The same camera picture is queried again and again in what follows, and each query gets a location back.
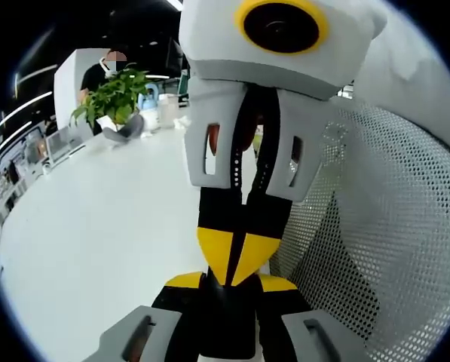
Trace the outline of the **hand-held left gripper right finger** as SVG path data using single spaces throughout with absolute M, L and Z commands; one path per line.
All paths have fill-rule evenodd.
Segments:
M 367 361 L 362 339 L 324 310 L 313 310 L 285 278 L 259 275 L 256 309 L 265 361 Z

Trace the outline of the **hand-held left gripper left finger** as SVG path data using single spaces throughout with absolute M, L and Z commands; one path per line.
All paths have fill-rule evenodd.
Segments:
M 171 278 L 150 305 L 141 305 L 99 338 L 86 361 L 196 361 L 196 333 L 205 273 Z

